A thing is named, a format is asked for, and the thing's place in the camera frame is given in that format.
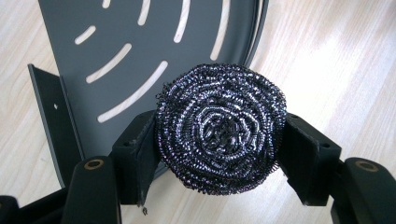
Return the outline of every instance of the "coiled metal wire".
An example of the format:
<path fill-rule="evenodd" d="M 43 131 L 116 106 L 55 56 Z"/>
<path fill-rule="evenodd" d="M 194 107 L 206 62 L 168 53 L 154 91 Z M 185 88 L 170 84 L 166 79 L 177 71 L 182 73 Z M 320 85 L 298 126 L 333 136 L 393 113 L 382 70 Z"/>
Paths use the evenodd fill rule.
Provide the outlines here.
<path fill-rule="evenodd" d="M 159 150 L 187 188 L 240 193 L 278 167 L 286 101 L 265 77 L 240 65 L 201 64 L 157 98 Z"/>

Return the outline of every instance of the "table surface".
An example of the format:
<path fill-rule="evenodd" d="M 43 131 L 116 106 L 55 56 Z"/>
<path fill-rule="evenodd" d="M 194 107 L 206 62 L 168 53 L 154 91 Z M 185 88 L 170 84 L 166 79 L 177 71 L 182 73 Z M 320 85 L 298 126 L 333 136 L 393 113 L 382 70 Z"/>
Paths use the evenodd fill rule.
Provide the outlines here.
<path fill-rule="evenodd" d="M 0 194 L 26 205 L 60 188 L 27 64 L 58 74 L 36 0 L 0 0 Z M 341 159 L 379 162 L 396 176 L 396 1 L 270 0 L 251 68 L 299 115 L 343 148 Z M 144 216 L 124 223 L 332 223 L 301 205 L 281 170 L 256 189 L 207 196 L 170 171 L 149 191 Z"/>

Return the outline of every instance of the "slotted plastic cover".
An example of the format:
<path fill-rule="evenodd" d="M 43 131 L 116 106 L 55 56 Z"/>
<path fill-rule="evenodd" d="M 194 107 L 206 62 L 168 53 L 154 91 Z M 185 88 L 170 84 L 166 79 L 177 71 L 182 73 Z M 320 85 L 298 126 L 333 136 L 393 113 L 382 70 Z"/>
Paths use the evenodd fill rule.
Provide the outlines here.
<path fill-rule="evenodd" d="M 196 64 L 248 65 L 266 11 L 256 0 L 39 3 L 83 158 L 108 155 L 136 115 L 156 108 L 163 83 Z"/>

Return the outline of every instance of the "curved slot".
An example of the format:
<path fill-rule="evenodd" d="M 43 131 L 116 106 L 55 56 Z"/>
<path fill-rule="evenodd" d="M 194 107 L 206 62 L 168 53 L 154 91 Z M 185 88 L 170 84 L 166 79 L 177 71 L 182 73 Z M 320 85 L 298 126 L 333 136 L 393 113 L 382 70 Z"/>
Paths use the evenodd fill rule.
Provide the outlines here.
<path fill-rule="evenodd" d="M 96 26 L 90 26 L 88 27 L 81 35 L 76 37 L 75 39 L 75 44 L 80 45 L 82 42 L 86 41 L 88 38 L 90 38 L 93 33 L 96 31 Z"/>
<path fill-rule="evenodd" d="M 102 7 L 108 8 L 110 6 L 111 0 L 103 0 Z"/>
<path fill-rule="evenodd" d="M 151 88 L 151 86 L 154 85 L 154 83 L 158 80 L 158 78 L 163 74 L 167 66 L 168 66 L 168 62 L 162 61 L 155 69 L 155 71 L 151 74 L 151 76 L 148 78 L 148 80 L 137 91 L 135 91 L 131 96 L 126 98 L 124 101 L 122 101 L 119 105 L 116 105 L 112 109 L 101 114 L 98 117 L 98 121 L 100 123 L 103 123 L 109 119 L 112 119 L 115 116 L 117 116 L 119 113 L 127 109 L 129 106 L 134 104 L 134 102 L 140 99 L 140 97 L 142 97 Z"/>
<path fill-rule="evenodd" d="M 175 43 L 180 43 L 183 37 L 184 30 L 186 29 L 187 20 L 189 18 L 190 12 L 190 0 L 183 0 L 183 5 L 181 7 L 180 20 L 178 22 L 178 27 L 175 33 L 174 41 Z"/>
<path fill-rule="evenodd" d="M 93 83 L 97 79 L 101 78 L 105 74 L 107 74 L 111 69 L 113 69 L 123 58 L 128 54 L 129 50 L 131 50 L 132 45 L 130 43 L 125 44 L 122 49 L 114 56 L 113 59 L 110 60 L 105 66 L 97 70 L 96 72 L 87 76 L 87 82 Z"/>
<path fill-rule="evenodd" d="M 137 19 L 137 24 L 140 26 L 146 23 L 146 19 L 148 18 L 149 14 L 149 4 L 150 0 L 143 0 L 142 2 L 142 9 L 140 11 L 139 19 Z"/>
<path fill-rule="evenodd" d="M 224 42 L 225 34 L 227 33 L 228 18 L 230 16 L 230 4 L 231 0 L 223 0 L 222 2 L 218 36 L 216 37 L 215 45 L 213 46 L 212 53 L 210 54 L 210 59 L 212 61 L 215 61 L 219 57 L 221 46 Z"/>

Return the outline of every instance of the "black plastic bracket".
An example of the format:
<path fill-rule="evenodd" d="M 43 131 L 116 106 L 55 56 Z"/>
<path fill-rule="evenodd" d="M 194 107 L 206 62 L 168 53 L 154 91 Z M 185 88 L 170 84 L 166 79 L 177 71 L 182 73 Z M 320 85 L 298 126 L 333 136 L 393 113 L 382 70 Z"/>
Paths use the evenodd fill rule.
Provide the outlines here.
<path fill-rule="evenodd" d="M 305 120 L 288 114 L 279 162 L 304 205 L 325 206 L 341 148 Z"/>

